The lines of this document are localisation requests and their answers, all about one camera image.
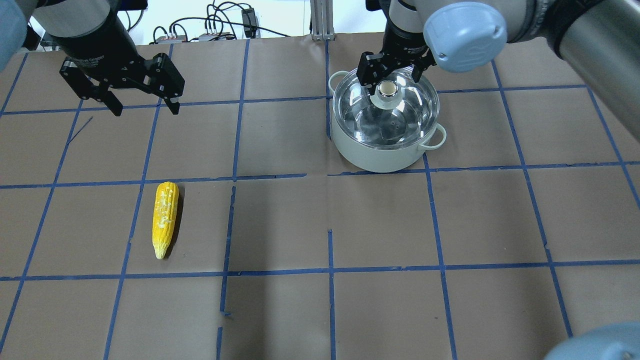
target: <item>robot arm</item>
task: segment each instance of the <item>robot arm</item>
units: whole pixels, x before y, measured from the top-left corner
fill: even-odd
[[[171,112],[178,114],[184,78],[167,54],[159,53],[151,60],[138,54],[116,16],[118,3],[114,0],[18,0],[14,5],[20,7],[26,19],[33,14],[68,55],[60,75],[78,97],[103,102],[119,116],[122,103],[110,89],[137,88],[164,99]]]
[[[358,80],[371,94],[393,70],[431,65],[466,72],[509,42],[547,38],[640,140],[640,2],[637,0],[367,0],[382,9],[382,50],[365,52]]]

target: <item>yellow corn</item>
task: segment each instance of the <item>yellow corn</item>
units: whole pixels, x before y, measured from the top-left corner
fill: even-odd
[[[158,259],[164,258],[171,243],[175,217],[178,213],[178,198],[179,191],[175,183],[167,181],[158,185],[152,231],[154,250]]]

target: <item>corn cob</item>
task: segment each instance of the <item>corn cob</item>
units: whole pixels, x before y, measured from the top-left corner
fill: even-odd
[[[178,198],[179,190],[175,183],[167,181],[158,185],[152,231],[152,242],[158,259],[164,258],[171,243],[178,212]]]

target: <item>grid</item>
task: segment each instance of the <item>grid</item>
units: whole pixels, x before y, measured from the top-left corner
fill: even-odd
[[[493,72],[498,84],[497,88],[473,88],[473,89],[461,89],[461,90],[441,90],[440,94],[453,93],[453,92],[499,92],[502,98],[502,102],[504,105],[504,109],[506,111],[506,115],[509,121],[509,125],[511,128],[511,132],[513,135],[513,141],[515,143],[518,157],[520,160],[519,165],[505,165],[505,166],[482,166],[482,167],[467,167],[467,168],[431,168],[429,166],[429,161],[426,155],[422,157],[424,162],[424,170],[423,169],[405,169],[396,172],[395,174],[412,174],[412,173],[420,173],[425,174],[426,176],[426,184],[429,195],[429,206],[431,208],[431,216],[433,221],[433,227],[435,231],[435,239],[436,239],[436,249],[438,254],[438,264],[437,265],[425,265],[425,266],[367,266],[367,267],[335,267],[333,264],[333,234],[332,230],[328,231],[327,234],[327,242],[328,242],[328,266],[321,268],[298,268],[298,269],[288,269],[288,270],[265,270],[265,271],[230,271],[229,270],[229,258],[230,258],[230,249],[232,246],[232,224],[234,221],[234,203],[236,199],[236,187],[232,187],[232,193],[230,194],[230,204],[229,204],[229,214],[228,214],[228,227],[227,227],[227,244],[224,255],[224,268],[223,271],[218,272],[182,272],[182,273],[163,273],[163,274],[127,274],[127,262],[129,260],[129,253],[131,250],[131,238],[134,235],[134,231],[136,228],[136,221],[138,219],[138,211],[140,209],[140,204],[142,200],[142,194],[145,185],[147,184],[159,184],[165,181],[174,181],[177,183],[190,183],[190,182],[213,182],[213,181],[226,181],[236,183],[238,181],[251,181],[256,179],[285,179],[285,178],[296,178],[296,177],[305,177],[307,174],[278,174],[278,175],[263,175],[263,176],[238,176],[237,174],[237,162],[238,162],[238,152],[239,152],[239,143],[241,137],[241,123],[242,123],[242,113],[243,113],[243,105],[245,103],[252,102],[279,102],[279,101],[306,101],[306,100],[317,100],[317,99],[325,99],[326,102],[326,134],[330,135],[330,101],[331,95],[329,93],[328,87],[326,87],[326,95],[316,96],[316,97],[287,97],[287,98],[276,98],[276,99],[245,99],[244,98],[244,88],[246,83],[246,70],[248,63],[248,55],[249,55],[249,45],[250,41],[247,40],[244,47],[244,59],[243,59],[243,72],[242,72],[242,83],[241,83],[241,93],[240,98],[237,101],[205,101],[205,102],[186,102],[183,103],[183,106],[199,106],[199,105],[210,105],[210,104],[238,104],[238,118],[237,118],[237,127],[236,127],[236,139],[235,139],[235,147],[234,147],[234,162],[233,162],[233,173],[230,177],[196,177],[196,178],[180,178],[180,179],[147,179],[147,168],[149,164],[149,158],[152,150],[152,146],[154,143],[154,134],[156,130],[156,124],[159,116],[160,109],[165,107],[164,104],[161,104],[160,100],[158,100],[157,104],[152,105],[139,105],[139,106],[125,106],[124,108],[132,109],[132,108],[155,108],[154,120],[151,127],[150,137],[148,139],[147,153],[145,157],[144,167],[141,178],[134,180],[125,180],[125,181],[101,181],[101,182],[85,182],[85,183],[59,183],[58,178],[60,176],[60,171],[62,169],[63,163],[65,161],[65,156],[67,153],[67,149],[69,143],[73,138],[87,125],[85,123],[80,127],[77,132],[74,132],[77,120],[79,115],[84,111],[107,111],[106,108],[84,108],[83,101],[80,101],[78,107],[75,109],[62,109],[62,110],[33,110],[33,111],[5,111],[6,106],[10,100],[13,89],[15,88],[16,83],[18,82],[20,73],[22,72],[22,68],[28,58],[28,54],[25,54],[20,68],[17,72],[15,79],[13,80],[12,87],[4,100],[3,107],[0,110],[0,118],[3,115],[18,115],[18,114],[35,114],[35,113],[75,113],[73,123],[68,132],[67,142],[65,148],[62,152],[60,162],[56,171],[56,175],[54,181],[52,183],[43,183],[43,184],[8,184],[8,185],[0,185],[0,190],[3,189],[19,189],[19,188],[49,188],[49,195],[46,200],[44,210],[42,211],[42,216],[40,218],[40,222],[38,225],[37,232],[35,234],[35,238],[33,240],[33,244],[31,246],[31,250],[29,251],[29,256],[26,260],[26,264],[24,265],[24,270],[21,276],[15,277],[0,277],[0,281],[19,281],[19,285],[17,288],[17,292],[15,294],[15,298],[13,300],[12,308],[9,314],[9,317],[6,321],[6,325],[4,327],[3,335],[0,340],[0,352],[4,346],[7,334],[10,331],[10,326],[13,318],[13,314],[15,312],[15,308],[20,300],[20,293],[22,287],[26,281],[42,281],[42,280],[61,280],[61,281],[71,281],[71,280],[80,280],[80,279],[118,279],[118,288],[116,293],[115,303],[113,304],[113,311],[111,315],[111,321],[109,324],[108,337],[106,340],[106,346],[104,350],[104,359],[106,360],[109,357],[109,350],[111,348],[111,339],[113,336],[113,329],[116,322],[116,315],[118,313],[118,305],[120,301],[120,296],[122,293],[123,283],[126,279],[151,279],[151,278],[164,278],[164,277],[176,277],[176,278],[187,278],[187,277],[220,277],[222,278],[222,288],[221,288],[221,298],[220,298],[220,311],[226,316],[225,310],[225,301],[226,301],[226,292],[227,292],[227,281],[229,277],[244,277],[244,276],[267,276],[267,275],[291,275],[291,274],[328,274],[329,276],[329,298],[330,298],[330,336],[331,336],[331,349],[330,354],[331,358],[336,358],[336,339],[335,339],[335,294],[334,294],[334,274],[337,273],[347,273],[347,272],[404,272],[404,271],[434,271],[440,272],[441,280],[442,280],[442,291],[443,291],[443,302],[445,307],[445,313],[447,317],[447,328],[449,333],[449,341],[451,346],[451,353],[453,359],[457,359],[458,355],[456,352],[456,342],[454,338],[454,329],[453,322],[451,316],[451,309],[449,305],[449,292],[447,289],[447,270],[478,270],[478,269],[499,269],[499,268],[548,268],[550,270],[552,280],[554,283],[554,288],[557,295],[557,301],[559,303],[559,307],[561,310],[561,314],[563,317],[564,326],[566,329],[566,333],[569,337],[572,334],[571,324],[569,322],[566,309],[564,306],[563,295],[559,286],[558,278],[556,275],[556,268],[565,267],[565,266],[600,266],[600,265],[638,265],[640,264],[640,259],[621,259],[621,260],[602,260],[602,261],[554,261],[551,251],[547,247],[547,237],[545,234],[545,228],[542,222],[542,218],[540,216],[540,210],[538,209],[538,203],[536,201],[536,195],[534,193],[534,189],[531,184],[531,179],[529,177],[529,169],[538,169],[538,168],[569,168],[569,167],[620,167],[625,175],[625,178],[628,182],[628,187],[630,190],[630,196],[633,197],[637,207],[640,209],[640,199],[638,196],[638,192],[632,182],[631,176],[628,171],[628,167],[630,166],[638,166],[640,165],[640,161],[625,161],[614,141],[614,138],[609,130],[607,122],[600,111],[598,103],[596,102],[595,96],[593,92],[587,88],[589,96],[593,102],[593,106],[595,107],[596,112],[598,113],[598,117],[602,123],[602,127],[607,134],[607,137],[611,143],[611,147],[613,148],[615,155],[618,161],[615,162],[602,162],[602,163],[576,163],[576,164],[543,164],[543,165],[528,165],[525,162],[525,158],[522,152],[522,148],[520,146],[520,142],[518,139],[518,134],[516,132],[516,127],[514,126],[513,119],[511,117],[511,113],[509,110],[509,104],[507,102],[507,98],[505,96],[506,92],[519,91],[519,90],[545,90],[545,89],[563,89],[563,88],[586,88],[585,85],[559,85],[559,86],[527,86],[527,87],[503,87],[500,81],[500,76],[495,65],[495,62],[492,62]],[[328,80],[329,77],[329,43],[325,43],[325,76]],[[172,55],[173,52],[173,44],[170,47],[169,56]],[[433,195],[433,185],[431,180],[431,175],[435,172],[457,172],[457,171],[492,171],[492,170],[521,170],[524,173],[525,181],[527,184],[527,189],[529,192],[529,196],[531,198],[531,203],[534,209],[534,213],[536,216],[536,221],[538,228],[540,230],[540,236],[542,239],[542,245],[545,249],[545,254],[547,257],[546,262],[535,262],[535,263],[487,263],[487,264],[446,264],[444,261],[444,256],[442,252],[442,244],[440,243],[440,231],[438,227],[438,215],[436,211],[436,202]],[[328,174],[327,176],[375,176],[376,174],[359,171],[359,172],[342,172],[339,174]],[[42,226],[44,224],[45,218],[47,216],[47,210],[49,209],[49,205],[51,204],[51,199],[54,194],[56,188],[63,187],[76,187],[76,186],[108,186],[108,185],[139,185],[140,190],[138,193],[138,198],[136,201],[136,206],[131,222],[131,230],[129,233],[129,242],[127,243],[127,248],[125,251],[125,256],[122,261],[122,269],[120,274],[88,274],[88,275],[27,275],[29,266],[31,264],[31,260],[33,258],[33,254],[35,252],[36,246],[38,245],[38,238],[40,236],[40,232],[42,230]],[[219,327],[217,330],[217,345],[216,345],[216,358],[220,358],[221,347],[222,347],[222,338],[223,338],[223,327]]]

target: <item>transparent lid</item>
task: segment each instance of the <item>transparent lid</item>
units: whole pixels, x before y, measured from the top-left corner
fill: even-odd
[[[369,95],[356,70],[342,79],[333,95],[333,116],[349,137],[376,149],[400,149],[435,127],[438,94],[424,76],[415,83],[411,68],[395,70]]]

